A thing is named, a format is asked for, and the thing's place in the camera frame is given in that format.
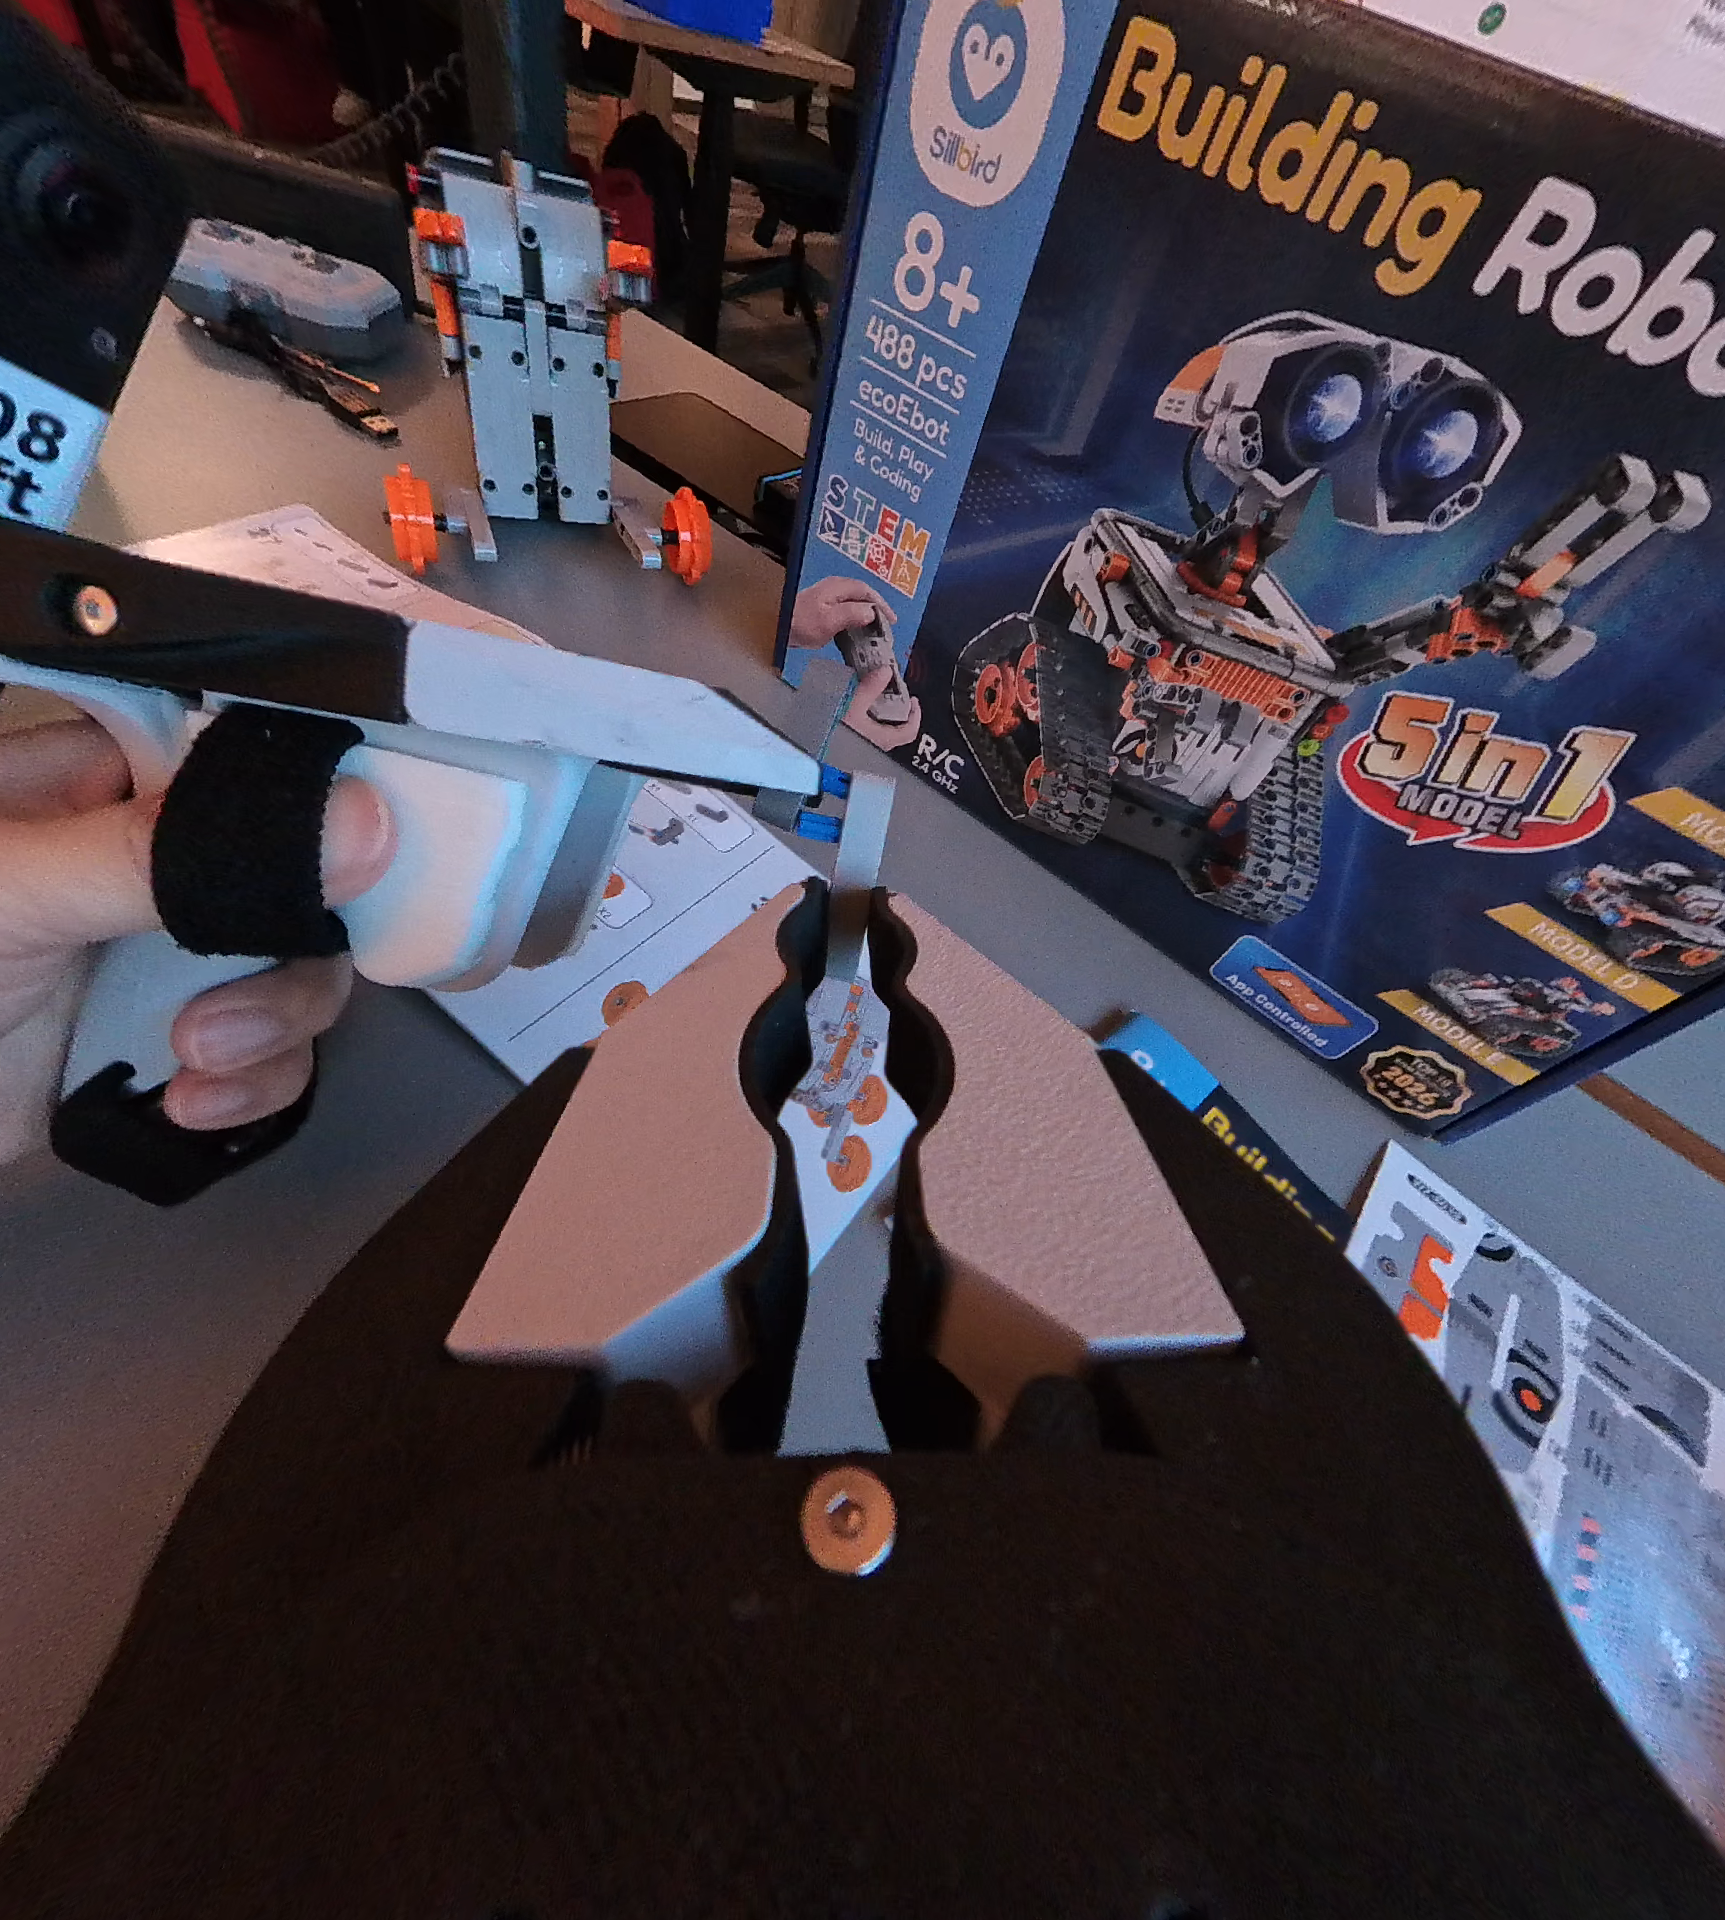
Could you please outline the blue toy box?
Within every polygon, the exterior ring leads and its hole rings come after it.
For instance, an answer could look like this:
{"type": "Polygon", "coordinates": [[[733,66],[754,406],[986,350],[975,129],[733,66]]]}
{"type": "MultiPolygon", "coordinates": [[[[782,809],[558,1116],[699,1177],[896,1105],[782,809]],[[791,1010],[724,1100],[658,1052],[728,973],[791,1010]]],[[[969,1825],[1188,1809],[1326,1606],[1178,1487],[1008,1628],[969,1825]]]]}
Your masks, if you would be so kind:
{"type": "Polygon", "coordinates": [[[1431,1137],[1725,1003],[1725,139],[1514,33],[901,3],[775,653],[1431,1137]]]}

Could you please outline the grey remote controller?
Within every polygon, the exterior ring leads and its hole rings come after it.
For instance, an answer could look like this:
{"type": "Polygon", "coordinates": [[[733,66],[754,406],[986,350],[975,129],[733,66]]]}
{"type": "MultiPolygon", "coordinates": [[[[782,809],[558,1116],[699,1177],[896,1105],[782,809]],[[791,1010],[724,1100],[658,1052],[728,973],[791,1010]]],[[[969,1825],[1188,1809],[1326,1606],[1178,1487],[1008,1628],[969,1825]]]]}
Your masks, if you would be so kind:
{"type": "Polygon", "coordinates": [[[189,222],[164,293],[203,322],[251,313],[335,367],[376,363],[406,332],[401,293],[376,269],[223,217],[189,222]]]}

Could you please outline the person's left hand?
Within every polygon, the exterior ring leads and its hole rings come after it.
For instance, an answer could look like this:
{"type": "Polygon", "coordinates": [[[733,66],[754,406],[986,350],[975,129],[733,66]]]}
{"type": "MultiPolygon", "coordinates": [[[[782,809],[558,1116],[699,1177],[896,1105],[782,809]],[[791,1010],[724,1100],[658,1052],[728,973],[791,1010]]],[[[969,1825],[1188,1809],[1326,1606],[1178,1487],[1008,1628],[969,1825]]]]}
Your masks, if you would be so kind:
{"type": "MultiPolygon", "coordinates": [[[[154,802],[128,794],[126,759],[97,723],[0,734],[0,1168],[47,1137],[96,948],[156,927],[150,837],[154,802]]],[[[391,857],[376,790],[338,781],[324,805],[324,902],[366,892],[391,857]]],[[[296,1102],[350,979],[348,958],[306,958],[189,1000],[174,1022],[167,1120],[213,1131],[296,1102]]]]}

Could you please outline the grey toy robot model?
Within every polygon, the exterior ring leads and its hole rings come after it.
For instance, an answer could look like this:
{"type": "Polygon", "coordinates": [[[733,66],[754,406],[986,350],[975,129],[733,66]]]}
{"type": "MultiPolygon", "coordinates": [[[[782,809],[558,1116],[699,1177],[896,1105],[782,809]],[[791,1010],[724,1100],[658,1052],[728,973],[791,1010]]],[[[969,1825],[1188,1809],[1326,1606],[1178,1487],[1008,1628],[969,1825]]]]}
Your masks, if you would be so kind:
{"type": "Polygon", "coordinates": [[[651,255],[614,237],[586,180],[500,153],[425,152],[415,236],[443,369],[465,374],[486,514],[607,523],[618,310],[651,255]]]}

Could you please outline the light grey holed beam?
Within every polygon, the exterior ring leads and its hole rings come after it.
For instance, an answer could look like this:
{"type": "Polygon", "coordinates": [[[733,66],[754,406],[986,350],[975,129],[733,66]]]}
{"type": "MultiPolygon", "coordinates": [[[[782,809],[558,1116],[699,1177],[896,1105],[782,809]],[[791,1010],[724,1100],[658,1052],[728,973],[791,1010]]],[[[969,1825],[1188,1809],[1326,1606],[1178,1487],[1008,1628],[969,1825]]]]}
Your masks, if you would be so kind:
{"type": "Polygon", "coordinates": [[[888,776],[850,776],[835,765],[822,765],[819,772],[819,797],[836,797],[843,815],[828,818],[803,802],[798,809],[794,835],[835,844],[822,972],[832,983],[853,983],[867,941],[873,886],[896,802],[896,781],[888,776]]]}

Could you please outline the black office chair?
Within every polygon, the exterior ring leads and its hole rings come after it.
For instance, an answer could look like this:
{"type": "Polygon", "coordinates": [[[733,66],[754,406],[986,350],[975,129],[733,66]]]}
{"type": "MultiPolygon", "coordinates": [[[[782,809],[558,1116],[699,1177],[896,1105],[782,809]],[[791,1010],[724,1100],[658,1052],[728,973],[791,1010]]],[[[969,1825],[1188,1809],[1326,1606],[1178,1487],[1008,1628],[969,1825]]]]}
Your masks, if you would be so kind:
{"type": "Polygon", "coordinates": [[[810,369],[822,363],[822,308],[832,289],[810,266],[810,236],[840,236],[846,224],[853,131],[817,136],[810,129],[810,93],[791,97],[789,118],[737,111],[733,180],[759,195],[749,257],[724,261],[723,301],[777,292],[783,313],[810,331],[810,369]]]}

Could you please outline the dark grey angled beam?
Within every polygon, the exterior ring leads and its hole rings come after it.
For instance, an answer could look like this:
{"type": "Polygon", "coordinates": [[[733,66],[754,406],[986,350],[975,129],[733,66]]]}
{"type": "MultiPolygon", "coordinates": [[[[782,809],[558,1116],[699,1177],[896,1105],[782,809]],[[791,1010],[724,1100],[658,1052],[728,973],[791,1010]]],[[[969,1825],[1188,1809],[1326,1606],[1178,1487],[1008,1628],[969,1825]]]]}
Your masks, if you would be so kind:
{"type": "Polygon", "coordinates": [[[798,797],[777,786],[761,786],[754,794],[754,821],[782,835],[828,844],[840,843],[850,776],[849,770],[835,767],[825,753],[850,695],[853,671],[849,665],[836,665],[832,658],[811,658],[805,664],[801,683],[794,685],[794,700],[782,723],[782,734],[819,760],[819,786],[810,797],[798,797]]]}

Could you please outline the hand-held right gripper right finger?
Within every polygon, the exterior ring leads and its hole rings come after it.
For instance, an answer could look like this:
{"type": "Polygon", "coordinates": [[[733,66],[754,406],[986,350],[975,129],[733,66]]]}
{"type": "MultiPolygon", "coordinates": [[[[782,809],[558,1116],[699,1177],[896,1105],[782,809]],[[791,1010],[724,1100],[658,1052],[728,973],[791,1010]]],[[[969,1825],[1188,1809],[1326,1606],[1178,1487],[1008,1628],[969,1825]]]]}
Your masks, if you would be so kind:
{"type": "Polygon", "coordinates": [[[1031,1380],[1241,1340],[1088,1036],[884,891],[871,969],[915,1116],[871,1361],[889,1448],[966,1450],[1031,1380]]]}

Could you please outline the black upright panel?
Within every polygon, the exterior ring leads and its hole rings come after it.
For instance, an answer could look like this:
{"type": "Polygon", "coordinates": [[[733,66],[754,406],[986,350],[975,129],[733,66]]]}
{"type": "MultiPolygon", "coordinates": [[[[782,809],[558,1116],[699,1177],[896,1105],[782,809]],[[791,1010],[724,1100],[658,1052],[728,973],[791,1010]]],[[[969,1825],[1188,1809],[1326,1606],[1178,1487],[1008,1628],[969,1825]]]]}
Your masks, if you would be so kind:
{"type": "Polygon", "coordinates": [[[143,111],[196,217],[223,217],[355,261],[416,301],[408,216],[394,188],[272,152],[213,126],[143,111]]]}

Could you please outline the open instruction booklet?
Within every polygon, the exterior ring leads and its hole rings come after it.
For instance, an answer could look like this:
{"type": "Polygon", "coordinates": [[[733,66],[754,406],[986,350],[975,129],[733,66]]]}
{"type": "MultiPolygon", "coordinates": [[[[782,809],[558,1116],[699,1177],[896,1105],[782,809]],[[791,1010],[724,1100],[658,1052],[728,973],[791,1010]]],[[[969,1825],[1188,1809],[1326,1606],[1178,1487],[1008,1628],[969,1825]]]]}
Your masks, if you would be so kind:
{"type": "MultiPolygon", "coordinates": [[[[432,586],[412,581],[335,532],[317,510],[294,504],[185,535],[138,541],[135,553],[370,602],[479,633],[528,639],[499,613],[472,609],[432,586]]],[[[754,823],[728,794],[685,781],[649,781],[581,942],[538,972],[504,972],[475,990],[437,990],[433,1003],[517,1080],[532,1082],[569,1047],[598,1042],[636,1003],[663,987],[756,907],[810,865],[754,823]]],[[[840,1112],[817,1121],[801,1096],[782,1121],[798,1156],[801,1215],[810,1263],[825,1259],[881,1177],[896,1168],[912,1114],[888,1088],[881,1064],[863,1073],[866,1052],[888,1042],[853,1012],[836,1047],[846,1077],[832,1082],[840,1112]]]]}

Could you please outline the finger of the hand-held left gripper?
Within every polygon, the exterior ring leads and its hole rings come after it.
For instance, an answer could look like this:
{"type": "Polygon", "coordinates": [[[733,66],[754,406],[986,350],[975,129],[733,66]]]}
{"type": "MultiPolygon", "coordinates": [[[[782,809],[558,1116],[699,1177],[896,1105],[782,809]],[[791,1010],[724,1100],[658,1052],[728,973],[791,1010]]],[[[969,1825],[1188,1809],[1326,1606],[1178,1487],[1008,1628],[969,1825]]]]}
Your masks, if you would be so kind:
{"type": "Polygon", "coordinates": [[[712,685],[538,641],[415,622],[408,723],[656,776],[814,797],[819,760],[712,685]]]}

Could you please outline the red bag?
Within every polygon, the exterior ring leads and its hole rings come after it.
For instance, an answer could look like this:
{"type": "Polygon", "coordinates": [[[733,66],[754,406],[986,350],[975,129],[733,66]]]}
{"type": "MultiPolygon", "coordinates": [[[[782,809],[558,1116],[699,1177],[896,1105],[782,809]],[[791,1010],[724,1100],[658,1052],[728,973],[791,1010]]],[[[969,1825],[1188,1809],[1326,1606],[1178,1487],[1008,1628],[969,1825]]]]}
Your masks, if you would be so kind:
{"type": "Polygon", "coordinates": [[[26,3],[117,93],[285,145],[338,135],[338,66],[313,3],[26,3]]]}

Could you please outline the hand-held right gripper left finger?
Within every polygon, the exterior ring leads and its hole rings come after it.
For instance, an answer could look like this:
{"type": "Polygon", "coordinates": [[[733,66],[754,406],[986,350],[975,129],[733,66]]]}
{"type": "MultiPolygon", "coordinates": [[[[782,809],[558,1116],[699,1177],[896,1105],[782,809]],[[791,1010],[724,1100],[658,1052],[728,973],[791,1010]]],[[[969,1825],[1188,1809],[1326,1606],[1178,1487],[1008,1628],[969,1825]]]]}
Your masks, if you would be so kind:
{"type": "Polygon", "coordinates": [[[810,1275],[777,1114],[822,954],[825,884],[791,884],[611,1026],[447,1354],[663,1380],[728,1450],[777,1448],[810,1275]]]}

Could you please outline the dark grey desk column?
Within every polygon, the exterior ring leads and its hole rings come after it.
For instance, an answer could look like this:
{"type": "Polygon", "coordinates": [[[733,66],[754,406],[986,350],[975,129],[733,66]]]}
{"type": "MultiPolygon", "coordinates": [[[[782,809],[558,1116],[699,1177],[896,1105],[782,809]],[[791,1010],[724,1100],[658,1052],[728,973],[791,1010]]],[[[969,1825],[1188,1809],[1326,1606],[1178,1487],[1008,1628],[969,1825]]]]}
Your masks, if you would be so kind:
{"type": "Polygon", "coordinates": [[[465,89],[479,152],[545,171],[569,156],[562,3],[458,3],[465,89]]]}

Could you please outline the sticker sheet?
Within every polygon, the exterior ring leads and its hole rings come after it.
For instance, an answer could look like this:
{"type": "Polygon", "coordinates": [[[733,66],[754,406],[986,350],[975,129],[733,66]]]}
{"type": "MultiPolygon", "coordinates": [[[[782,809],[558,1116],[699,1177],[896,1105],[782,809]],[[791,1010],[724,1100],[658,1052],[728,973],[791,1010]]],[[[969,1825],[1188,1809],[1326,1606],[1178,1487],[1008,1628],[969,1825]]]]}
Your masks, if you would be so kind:
{"type": "Polygon", "coordinates": [[[1461,1406],[1604,1694],[1725,1853],[1725,1394],[1399,1144],[1347,1259],[1461,1406]]]}

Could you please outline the white task sheet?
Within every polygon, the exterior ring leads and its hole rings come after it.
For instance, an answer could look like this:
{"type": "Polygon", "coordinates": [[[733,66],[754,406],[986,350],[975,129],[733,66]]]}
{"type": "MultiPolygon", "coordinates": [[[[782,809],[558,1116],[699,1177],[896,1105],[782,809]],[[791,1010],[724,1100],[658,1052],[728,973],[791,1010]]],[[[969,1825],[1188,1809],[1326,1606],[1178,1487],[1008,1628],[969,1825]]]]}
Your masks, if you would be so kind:
{"type": "Polygon", "coordinates": [[[1367,3],[1367,12],[1725,136],[1725,3],[1367,3]]]}

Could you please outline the grey desk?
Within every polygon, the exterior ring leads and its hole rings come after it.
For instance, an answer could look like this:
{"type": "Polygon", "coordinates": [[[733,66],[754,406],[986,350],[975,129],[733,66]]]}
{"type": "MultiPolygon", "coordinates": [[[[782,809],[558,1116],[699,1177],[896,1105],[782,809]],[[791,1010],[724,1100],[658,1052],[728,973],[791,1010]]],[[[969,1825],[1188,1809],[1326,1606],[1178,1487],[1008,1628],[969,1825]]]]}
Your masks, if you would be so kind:
{"type": "MultiPolygon", "coordinates": [[[[310,504],[376,552],[384,454],[443,482],[467,454],[462,392],[425,335],[381,374],[401,446],[348,429],[160,310],[79,527],[150,541],[310,504]]],[[[782,570],[717,537],[702,587],[636,570],[616,541],[500,535],[446,590],[555,644],[699,665],[761,710],[782,570]]],[[[1118,1007],[1178,1036],[1347,1200],[1394,1121],[1326,1080],[941,791],[896,772],[884,874],[1078,1024],[1118,1007]]],[[[1725,1010],[1459,1144],[1410,1141],[1541,1254],[1725,1390],[1725,1010]]],[[[355,996],[300,1140],[217,1196],[156,1212],[51,1158],[0,1172],[0,1827],[97,1678],[203,1452],[338,1264],[514,1092],[416,996],[355,996]]]]}

